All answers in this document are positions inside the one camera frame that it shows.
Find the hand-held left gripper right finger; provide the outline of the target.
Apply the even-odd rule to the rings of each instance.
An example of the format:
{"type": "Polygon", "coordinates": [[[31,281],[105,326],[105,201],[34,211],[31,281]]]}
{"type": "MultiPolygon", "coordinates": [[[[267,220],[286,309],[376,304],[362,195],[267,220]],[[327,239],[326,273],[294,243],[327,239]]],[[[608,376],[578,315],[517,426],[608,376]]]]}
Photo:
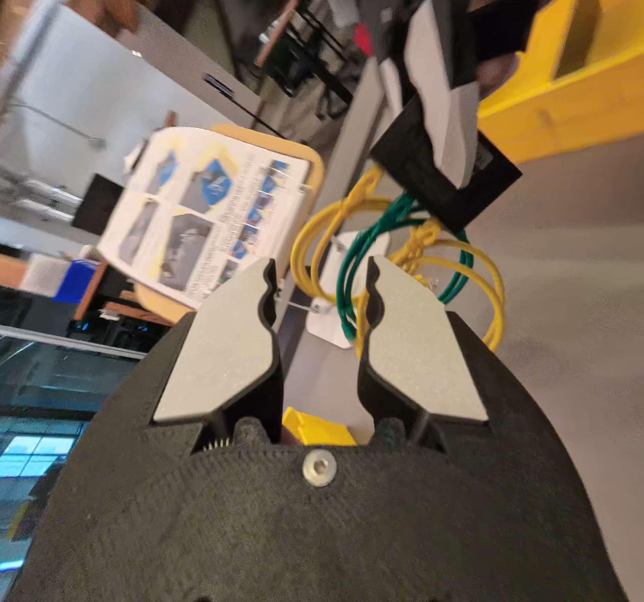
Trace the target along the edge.
{"type": "Polygon", "coordinates": [[[402,424],[420,442],[431,424],[488,425],[489,415],[444,305],[382,255],[368,260],[368,331],[358,397],[377,427],[402,424]]]}

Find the black mesh chair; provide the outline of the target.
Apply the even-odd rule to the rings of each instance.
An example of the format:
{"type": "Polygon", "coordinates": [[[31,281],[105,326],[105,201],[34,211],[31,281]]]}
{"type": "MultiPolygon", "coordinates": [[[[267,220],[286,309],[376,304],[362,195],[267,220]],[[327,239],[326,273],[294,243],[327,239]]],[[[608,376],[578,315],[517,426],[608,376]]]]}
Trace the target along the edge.
{"type": "Polygon", "coordinates": [[[350,85],[359,76],[356,62],[313,11],[316,0],[290,0],[279,17],[260,35],[254,66],[290,99],[316,78],[323,90],[315,107],[319,120],[336,120],[353,100],[350,85]]]}

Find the printed instruction sheet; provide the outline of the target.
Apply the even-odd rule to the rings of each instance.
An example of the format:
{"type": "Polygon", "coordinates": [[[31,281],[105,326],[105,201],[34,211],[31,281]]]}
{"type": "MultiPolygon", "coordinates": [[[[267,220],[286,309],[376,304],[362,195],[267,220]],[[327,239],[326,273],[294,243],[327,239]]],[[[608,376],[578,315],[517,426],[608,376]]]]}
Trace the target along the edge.
{"type": "Polygon", "coordinates": [[[261,258],[288,268],[320,159],[301,144],[242,129],[154,132],[98,253],[120,273],[187,308],[261,258]]]}

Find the wooden board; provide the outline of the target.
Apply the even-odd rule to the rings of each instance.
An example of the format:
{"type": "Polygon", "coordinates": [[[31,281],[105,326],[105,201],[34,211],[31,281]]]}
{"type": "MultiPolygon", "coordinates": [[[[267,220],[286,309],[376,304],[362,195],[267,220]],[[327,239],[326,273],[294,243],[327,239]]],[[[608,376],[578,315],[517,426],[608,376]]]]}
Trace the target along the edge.
{"type": "MultiPolygon", "coordinates": [[[[304,200],[298,217],[294,221],[290,234],[287,236],[285,252],[280,254],[277,262],[278,287],[281,290],[281,297],[285,297],[287,291],[294,290],[294,278],[290,271],[290,255],[294,242],[305,222],[310,218],[315,201],[325,181],[325,166],[320,155],[311,147],[301,143],[267,134],[261,131],[254,131],[231,123],[214,124],[211,131],[221,136],[236,139],[263,149],[274,151],[279,155],[286,155],[292,158],[299,158],[310,163],[309,171],[304,182],[307,188],[304,193],[304,200]]],[[[144,284],[134,283],[134,295],[136,301],[142,308],[144,319],[154,324],[172,327],[191,309],[181,303],[177,303],[164,295],[161,295],[144,284]]]]}

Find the metal wall rod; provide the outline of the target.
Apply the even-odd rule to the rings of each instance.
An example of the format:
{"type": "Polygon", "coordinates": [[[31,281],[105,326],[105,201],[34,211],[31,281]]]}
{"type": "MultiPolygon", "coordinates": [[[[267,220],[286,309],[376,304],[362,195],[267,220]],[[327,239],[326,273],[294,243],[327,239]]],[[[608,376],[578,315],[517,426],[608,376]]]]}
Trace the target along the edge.
{"type": "Polygon", "coordinates": [[[107,141],[105,138],[100,137],[100,136],[94,136],[92,134],[88,134],[79,128],[70,125],[59,118],[55,117],[54,115],[51,115],[35,106],[30,106],[29,104],[26,104],[24,102],[17,102],[17,101],[11,101],[7,103],[6,105],[6,110],[13,110],[13,109],[24,109],[27,110],[37,116],[40,116],[41,118],[44,118],[48,122],[53,123],[54,125],[70,132],[71,134],[74,134],[75,136],[78,136],[90,145],[91,148],[97,151],[104,151],[107,149],[107,141]]]}

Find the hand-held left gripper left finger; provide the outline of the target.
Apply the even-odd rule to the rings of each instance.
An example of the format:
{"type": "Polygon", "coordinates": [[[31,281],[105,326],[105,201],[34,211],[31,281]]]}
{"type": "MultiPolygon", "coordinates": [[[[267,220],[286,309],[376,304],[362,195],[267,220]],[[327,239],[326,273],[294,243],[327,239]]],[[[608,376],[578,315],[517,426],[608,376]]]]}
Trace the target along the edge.
{"type": "Polygon", "coordinates": [[[283,369],[274,294],[276,263],[260,258],[216,289],[197,309],[152,421],[201,422],[217,440],[244,418],[279,442],[283,369]]]}

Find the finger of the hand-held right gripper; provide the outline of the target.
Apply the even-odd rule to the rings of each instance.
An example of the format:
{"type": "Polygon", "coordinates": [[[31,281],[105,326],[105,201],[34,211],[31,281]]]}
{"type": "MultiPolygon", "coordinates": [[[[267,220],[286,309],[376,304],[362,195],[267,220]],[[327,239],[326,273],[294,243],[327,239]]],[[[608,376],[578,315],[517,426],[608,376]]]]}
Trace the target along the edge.
{"type": "Polygon", "coordinates": [[[423,108],[424,128],[430,138],[436,168],[457,189],[473,175],[477,151],[479,84],[451,83],[447,58],[440,40],[434,0],[424,0],[408,26],[405,66],[423,108]]]}
{"type": "Polygon", "coordinates": [[[398,67],[387,58],[379,63],[379,74],[391,117],[398,117],[405,105],[398,67]]]}

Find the blue box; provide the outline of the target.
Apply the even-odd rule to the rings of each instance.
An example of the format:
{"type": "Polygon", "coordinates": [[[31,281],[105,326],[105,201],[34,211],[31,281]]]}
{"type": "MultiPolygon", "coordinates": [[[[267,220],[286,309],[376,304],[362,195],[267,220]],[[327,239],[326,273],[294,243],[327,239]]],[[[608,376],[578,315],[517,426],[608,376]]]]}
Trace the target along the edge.
{"type": "Polygon", "coordinates": [[[73,305],[80,304],[99,265],[100,263],[94,260],[72,261],[57,292],[52,297],[52,301],[73,305]]]}

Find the pale grey block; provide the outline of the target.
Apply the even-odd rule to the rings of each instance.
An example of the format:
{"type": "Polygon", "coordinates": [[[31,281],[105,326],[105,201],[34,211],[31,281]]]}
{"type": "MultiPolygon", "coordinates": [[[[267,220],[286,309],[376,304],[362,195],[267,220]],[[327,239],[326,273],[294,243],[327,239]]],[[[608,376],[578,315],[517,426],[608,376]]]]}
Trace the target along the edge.
{"type": "Polygon", "coordinates": [[[71,263],[69,260],[33,253],[18,289],[47,298],[54,298],[71,263]]]}

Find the black port box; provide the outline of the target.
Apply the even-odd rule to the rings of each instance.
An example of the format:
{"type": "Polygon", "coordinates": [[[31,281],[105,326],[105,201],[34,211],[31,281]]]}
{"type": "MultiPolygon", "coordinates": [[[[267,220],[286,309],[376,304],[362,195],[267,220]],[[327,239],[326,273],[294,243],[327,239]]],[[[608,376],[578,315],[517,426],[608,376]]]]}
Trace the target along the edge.
{"type": "Polygon", "coordinates": [[[479,131],[473,175],[463,188],[457,188],[434,164],[422,117],[416,93],[370,155],[422,208],[458,234],[518,181],[522,172],[479,131]]]}

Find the black square block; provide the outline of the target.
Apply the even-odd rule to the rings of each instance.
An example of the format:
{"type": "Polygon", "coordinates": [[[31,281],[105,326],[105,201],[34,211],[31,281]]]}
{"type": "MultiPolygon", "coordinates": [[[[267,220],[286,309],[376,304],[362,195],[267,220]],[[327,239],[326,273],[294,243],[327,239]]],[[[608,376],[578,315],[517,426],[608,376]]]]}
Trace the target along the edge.
{"type": "Polygon", "coordinates": [[[123,192],[122,185],[100,174],[94,174],[71,220],[71,226],[95,236],[102,236],[123,192]]]}

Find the metal pipes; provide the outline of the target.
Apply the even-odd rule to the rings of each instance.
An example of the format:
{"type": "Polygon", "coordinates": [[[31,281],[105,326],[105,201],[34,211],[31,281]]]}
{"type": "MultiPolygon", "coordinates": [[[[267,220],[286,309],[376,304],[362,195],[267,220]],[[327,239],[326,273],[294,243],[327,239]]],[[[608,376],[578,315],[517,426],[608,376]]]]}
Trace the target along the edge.
{"type": "Polygon", "coordinates": [[[44,221],[70,224],[83,199],[63,187],[1,167],[1,205],[21,209],[44,221]]]}

